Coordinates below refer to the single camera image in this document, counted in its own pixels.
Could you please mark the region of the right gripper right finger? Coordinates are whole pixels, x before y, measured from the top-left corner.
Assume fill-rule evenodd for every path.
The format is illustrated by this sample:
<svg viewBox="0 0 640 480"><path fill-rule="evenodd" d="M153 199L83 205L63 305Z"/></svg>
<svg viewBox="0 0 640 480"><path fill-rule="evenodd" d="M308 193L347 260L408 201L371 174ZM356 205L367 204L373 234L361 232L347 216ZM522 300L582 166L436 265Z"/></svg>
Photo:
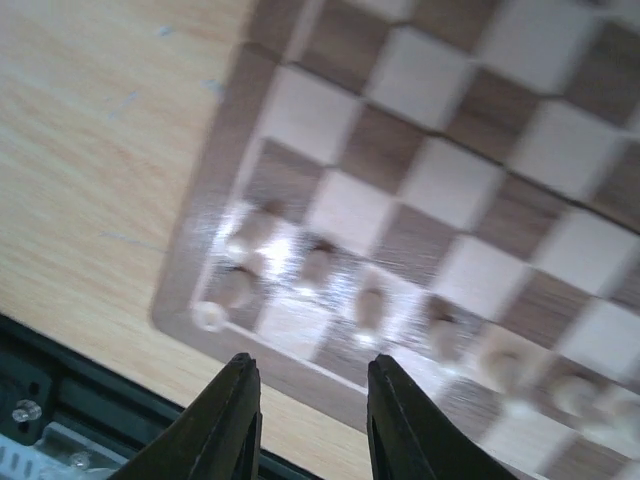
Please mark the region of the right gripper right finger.
<svg viewBox="0 0 640 480"><path fill-rule="evenodd" d="M375 479L512 479L385 354L368 364L367 436Z"/></svg>

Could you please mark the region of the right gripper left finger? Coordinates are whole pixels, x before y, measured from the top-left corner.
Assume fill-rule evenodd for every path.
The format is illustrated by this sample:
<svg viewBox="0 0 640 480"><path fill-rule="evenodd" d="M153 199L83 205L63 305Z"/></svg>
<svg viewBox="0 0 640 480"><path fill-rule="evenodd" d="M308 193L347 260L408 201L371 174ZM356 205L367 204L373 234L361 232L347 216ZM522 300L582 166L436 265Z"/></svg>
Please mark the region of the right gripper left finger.
<svg viewBox="0 0 640 480"><path fill-rule="evenodd" d="M256 361L235 355L114 479L256 479L262 414Z"/></svg>

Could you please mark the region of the wooden chess board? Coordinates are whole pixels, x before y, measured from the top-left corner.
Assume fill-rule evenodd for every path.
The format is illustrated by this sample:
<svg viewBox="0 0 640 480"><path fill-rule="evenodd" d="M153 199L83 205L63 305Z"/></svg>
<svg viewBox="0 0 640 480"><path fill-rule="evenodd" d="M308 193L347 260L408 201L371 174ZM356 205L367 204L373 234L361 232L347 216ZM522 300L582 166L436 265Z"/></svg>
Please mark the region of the wooden chess board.
<svg viewBox="0 0 640 480"><path fill-rule="evenodd" d="M152 308L357 430L393 356L523 479L639 475L639 5L259 1Z"/></svg>

